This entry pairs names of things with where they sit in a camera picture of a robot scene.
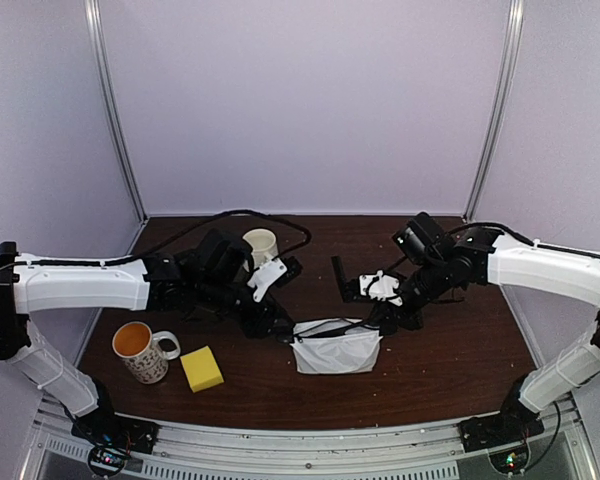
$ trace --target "white mug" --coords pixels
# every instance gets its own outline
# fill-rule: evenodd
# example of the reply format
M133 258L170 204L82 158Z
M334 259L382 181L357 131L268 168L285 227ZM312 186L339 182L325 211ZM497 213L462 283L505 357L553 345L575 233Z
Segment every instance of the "white mug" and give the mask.
M175 350L165 352L160 347L161 340L170 340ZM180 356L180 343L171 332L151 333L149 326L142 322L123 325L113 336L113 351L140 383L159 382L167 374L168 360Z
M278 256L278 244L276 236L271 230L266 228L256 228L249 230L242 237L253 249L251 256L253 257L253 268L258 268L263 263Z

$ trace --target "patterned mug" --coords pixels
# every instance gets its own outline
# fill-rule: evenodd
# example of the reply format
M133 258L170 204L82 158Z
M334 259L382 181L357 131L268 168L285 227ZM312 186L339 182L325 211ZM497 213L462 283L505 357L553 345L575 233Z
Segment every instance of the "patterned mug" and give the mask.
M165 352L158 342L171 340L175 350ZM180 343L171 332L151 333L149 326L142 322L123 325L113 336L113 351L140 383L159 382L167 374L168 360L180 356Z

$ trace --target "white wall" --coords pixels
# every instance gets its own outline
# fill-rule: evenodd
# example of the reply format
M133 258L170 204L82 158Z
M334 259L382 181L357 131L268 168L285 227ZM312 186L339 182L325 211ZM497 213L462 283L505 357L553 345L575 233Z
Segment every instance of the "white wall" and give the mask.
M151 214L463 211L507 0L103 0Z
M517 70L477 219L600 249L600 0L526 2ZM545 359L595 317L575 301L513 292ZM600 377L576 398L600 464Z
M104 116L82 2L0 0L0 242L53 256L124 253L137 228ZM75 359L90 311L34 320ZM0 479L39 396L0 364Z

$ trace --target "wooden table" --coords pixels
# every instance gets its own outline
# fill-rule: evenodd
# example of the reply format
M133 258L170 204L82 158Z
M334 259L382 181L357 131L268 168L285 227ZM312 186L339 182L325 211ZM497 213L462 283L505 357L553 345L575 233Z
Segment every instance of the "wooden table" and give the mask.
M296 321L365 317L370 305L342 303L330 256L340 255L349 277L373 273L400 257L391 236L405 217L293 217L311 229L311 245L295 252L304 272L275 297ZM457 218L439 218L445 229ZM192 218L149 221L137 251L189 225ZM280 249L301 236L280 225L238 217L215 227L244 233L265 226ZM197 245L205 228L167 251ZM408 273L413 267L402 268ZM182 314L105 310L80 367L102 380L122 413L202 425L262 429L334 429L404 425L497 410L514 379L534 368L514 318L494 286L473 286L466 300L426 307L424 329L400 330L381 342L371 373L309 376L296 372L291 348L274 339L247 340L232 321L185 323ZM209 345L223 385L194 394L178 361L156 385L135 381L111 349L115 331L141 320L170 330L183 353Z

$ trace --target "white pouch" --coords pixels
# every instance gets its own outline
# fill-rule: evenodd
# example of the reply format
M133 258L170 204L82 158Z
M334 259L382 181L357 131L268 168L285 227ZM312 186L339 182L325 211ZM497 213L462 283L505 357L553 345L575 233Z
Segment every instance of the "white pouch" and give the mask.
M358 322L344 318L303 322L294 327L293 333L300 337L314 335ZM378 330L353 327L333 338L296 337L291 347L300 373L362 373L370 372L376 364L381 339Z

